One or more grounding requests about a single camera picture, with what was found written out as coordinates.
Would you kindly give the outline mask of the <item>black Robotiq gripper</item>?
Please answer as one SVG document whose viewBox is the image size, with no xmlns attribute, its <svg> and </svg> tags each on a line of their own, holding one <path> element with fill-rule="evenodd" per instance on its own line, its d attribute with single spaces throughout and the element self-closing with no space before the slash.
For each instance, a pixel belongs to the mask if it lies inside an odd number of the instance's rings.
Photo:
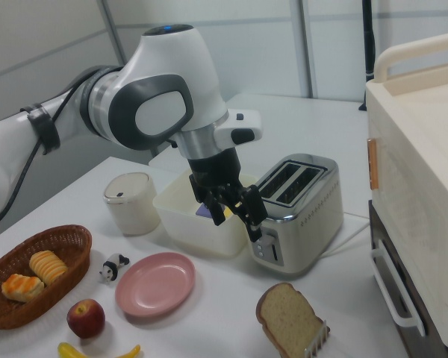
<svg viewBox="0 0 448 358">
<path fill-rule="evenodd" d="M 239 180 L 240 161 L 235 148 L 228 148 L 214 156 L 188 160 L 192 174 L 190 185 L 196 201 L 204 204 L 216 226 L 225 221 L 220 195 L 226 206 L 240 218 L 251 242 L 262 237 L 261 224 L 267 209 L 256 185 L 242 186 Z"/>
</svg>

